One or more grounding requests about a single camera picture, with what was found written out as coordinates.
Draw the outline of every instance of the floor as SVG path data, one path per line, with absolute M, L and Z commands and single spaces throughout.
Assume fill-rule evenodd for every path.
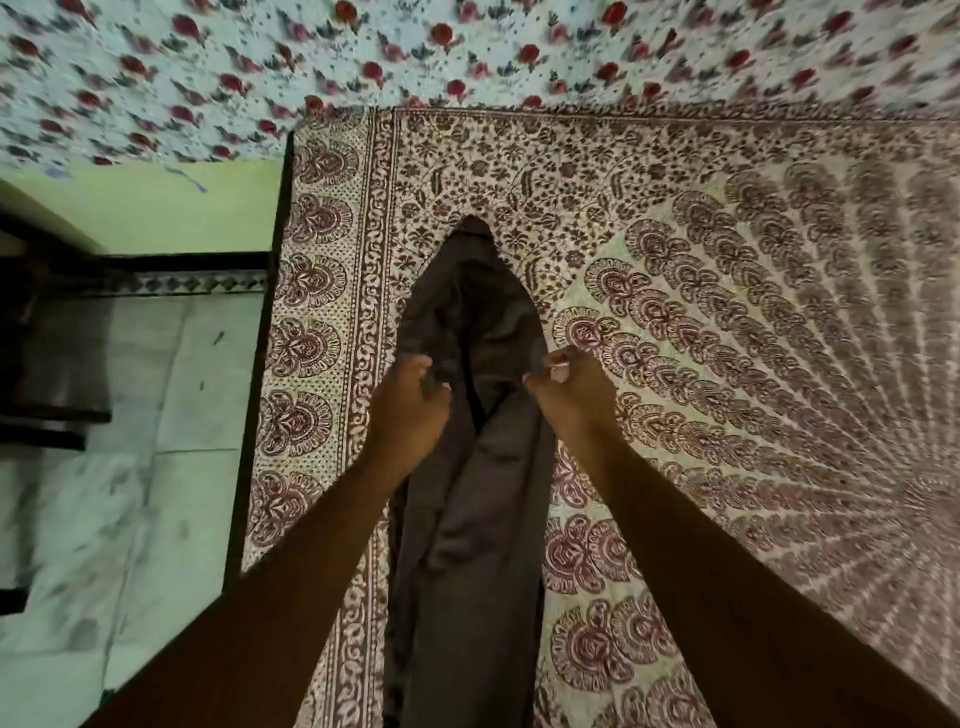
M 261 294 L 57 302 L 28 393 L 109 402 L 87 451 L 0 450 L 6 728 L 79 725 L 220 592 Z

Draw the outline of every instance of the hand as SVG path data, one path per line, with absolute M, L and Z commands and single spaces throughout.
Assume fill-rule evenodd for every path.
M 402 354 L 373 392 L 370 428 L 360 459 L 386 467 L 399 480 L 437 445 L 450 415 L 448 384 L 429 397 L 420 389 L 420 380 L 432 364 L 425 354 Z
M 574 346 L 543 358 L 543 371 L 523 378 L 543 417 L 578 461 L 596 442 L 622 440 L 616 387 L 591 354 Z

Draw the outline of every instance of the green wall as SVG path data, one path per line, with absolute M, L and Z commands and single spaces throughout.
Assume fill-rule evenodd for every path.
M 100 255 L 266 251 L 281 168 L 257 159 L 76 164 L 68 179 L 14 171 L 0 174 L 0 207 Z

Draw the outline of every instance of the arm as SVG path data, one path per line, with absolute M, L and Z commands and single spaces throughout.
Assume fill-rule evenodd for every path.
M 544 364 L 527 387 L 610 507 L 718 725 L 960 725 L 631 449 L 596 359 L 567 348 Z
M 363 452 L 284 539 L 85 728 L 289 728 L 350 578 L 391 493 L 436 445 L 449 390 L 429 398 L 427 356 L 377 387 Z

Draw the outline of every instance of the garment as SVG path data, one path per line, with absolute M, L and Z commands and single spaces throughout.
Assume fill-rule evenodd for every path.
M 555 438 L 523 374 L 540 317 L 465 218 L 414 286 L 399 352 L 433 357 L 450 418 L 391 505 L 384 724 L 528 725 L 540 640 Z

